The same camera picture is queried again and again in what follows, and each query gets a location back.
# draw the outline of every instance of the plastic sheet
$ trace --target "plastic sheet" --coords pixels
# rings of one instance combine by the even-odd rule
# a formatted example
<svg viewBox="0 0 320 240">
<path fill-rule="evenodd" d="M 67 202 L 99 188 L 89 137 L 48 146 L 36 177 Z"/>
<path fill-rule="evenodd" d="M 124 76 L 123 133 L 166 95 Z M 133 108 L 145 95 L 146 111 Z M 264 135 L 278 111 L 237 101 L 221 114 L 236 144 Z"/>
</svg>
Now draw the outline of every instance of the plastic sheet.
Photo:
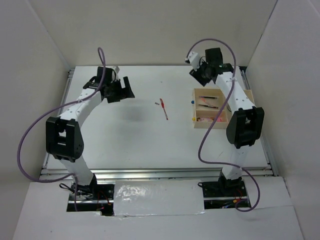
<svg viewBox="0 0 320 240">
<path fill-rule="evenodd" d="M 115 216 L 196 215 L 205 212 L 199 180 L 117 181 Z"/>
</svg>

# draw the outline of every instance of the gray wall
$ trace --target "gray wall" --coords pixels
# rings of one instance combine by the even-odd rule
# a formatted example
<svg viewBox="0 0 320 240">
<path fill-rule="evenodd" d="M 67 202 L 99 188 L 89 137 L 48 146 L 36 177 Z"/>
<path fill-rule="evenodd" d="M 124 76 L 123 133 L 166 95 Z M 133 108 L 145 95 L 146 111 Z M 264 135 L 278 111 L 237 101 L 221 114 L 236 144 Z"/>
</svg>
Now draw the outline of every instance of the gray wall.
<svg viewBox="0 0 320 240">
<path fill-rule="evenodd" d="M 0 238 L 13 237 L 29 181 L 17 167 L 23 132 L 39 115 L 59 104 L 67 71 L 48 36 L 22 0 L 0 2 Z M 22 164 L 39 176 L 45 156 L 42 121 L 27 137 Z"/>
<path fill-rule="evenodd" d="M 318 0 L 279 0 L 247 69 L 306 240 L 320 222 L 319 12 Z"/>
<path fill-rule="evenodd" d="M 183 64 L 203 38 L 226 41 L 247 66 L 276 0 L 30 0 L 72 66 Z M 203 43 L 197 51 L 221 47 Z M 223 57 L 231 62 L 224 47 Z"/>
</svg>

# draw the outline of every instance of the small red object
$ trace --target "small red object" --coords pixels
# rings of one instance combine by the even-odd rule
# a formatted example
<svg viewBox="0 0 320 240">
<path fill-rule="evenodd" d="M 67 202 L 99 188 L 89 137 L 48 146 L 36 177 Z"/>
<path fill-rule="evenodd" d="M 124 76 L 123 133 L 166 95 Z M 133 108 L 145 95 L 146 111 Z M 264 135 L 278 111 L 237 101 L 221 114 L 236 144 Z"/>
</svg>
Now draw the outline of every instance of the small red object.
<svg viewBox="0 0 320 240">
<path fill-rule="evenodd" d="M 164 104 L 164 101 L 162 100 L 162 98 L 160 98 L 160 102 L 161 102 L 161 106 L 162 106 L 163 111 L 164 111 L 165 118 L 166 118 L 167 120 L 169 120 L 169 119 L 168 119 L 168 115 L 167 115 L 167 113 L 166 113 L 165 104 Z"/>
</svg>

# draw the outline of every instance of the white wall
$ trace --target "white wall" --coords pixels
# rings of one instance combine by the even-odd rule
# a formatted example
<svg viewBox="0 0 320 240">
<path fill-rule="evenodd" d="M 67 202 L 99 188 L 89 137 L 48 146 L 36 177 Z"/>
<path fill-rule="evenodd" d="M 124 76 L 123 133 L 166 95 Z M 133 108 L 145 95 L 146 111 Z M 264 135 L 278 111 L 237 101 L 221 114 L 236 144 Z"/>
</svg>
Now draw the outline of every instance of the white wall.
<svg viewBox="0 0 320 240">
<path fill-rule="evenodd" d="M 203 38 L 218 38 L 247 66 L 276 0 L 30 0 L 72 66 L 183 64 Z M 203 43 L 196 50 L 221 46 Z M 223 48 L 226 62 L 232 58 Z"/>
<path fill-rule="evenodd" d="M 0 2 L 0 239 L 13 237 L 29 181 L 17 167 L 23 132 L 59 104 L 67 71 L 23 0 Z M 38 176 L 45 156 L 42 121 L 23 146 L 23 166 Z"/>
<path fill-rule="evenodd" d="M 319 0 L 279 0 L 246 73 L 306 240 L 320 222 L 319 12 Z"/>
</svg>

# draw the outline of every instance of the wooden box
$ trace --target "wooden box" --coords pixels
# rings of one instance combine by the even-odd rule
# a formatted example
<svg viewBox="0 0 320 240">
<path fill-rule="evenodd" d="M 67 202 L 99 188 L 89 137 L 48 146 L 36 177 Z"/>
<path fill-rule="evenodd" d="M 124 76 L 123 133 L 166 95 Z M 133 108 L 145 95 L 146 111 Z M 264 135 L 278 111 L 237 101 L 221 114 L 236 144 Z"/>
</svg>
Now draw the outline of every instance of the wooden box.
<svg viewBox="0 0 320 240">
<path fill-rule="evenodd" d="M 251 90 L 244 90 L 244 93 L 250 99 L 251 102 L 254 103 L 254 98 Z M 217 116 L 220 107 L 224 104 L 226 98 L 222 91 L 219 88 L 213 87 L 203 87 L 203 88 L 195 88 L 192 94 L 193 100 L 193 127 L 196 129 L 208 129 L 213 122 L 213 119 Z M 221 115 L 219 116 L 218 121 L 213 126 L 214 129 L 226 129 L 229 121 L 232 117 L 231 110 L 229 105 L 223 109 Z"/>
</svg>

